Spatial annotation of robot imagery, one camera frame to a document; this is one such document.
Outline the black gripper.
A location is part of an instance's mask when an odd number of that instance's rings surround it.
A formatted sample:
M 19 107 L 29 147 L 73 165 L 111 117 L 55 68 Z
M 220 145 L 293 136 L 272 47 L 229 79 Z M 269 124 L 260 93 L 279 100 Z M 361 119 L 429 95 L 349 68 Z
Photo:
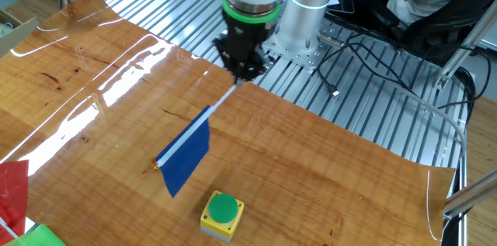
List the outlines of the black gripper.
M 257 52 L 261 44 L 273 34 L 276 21 L 245 23 L 226 16 L 226 24 L 228 36 L 214 38 L 213 45 L 221 57 L 224 68 L 231 73 L 233 82 L 253 81 L 265 74 L 275 59 L 268 54 L 257 54 Z

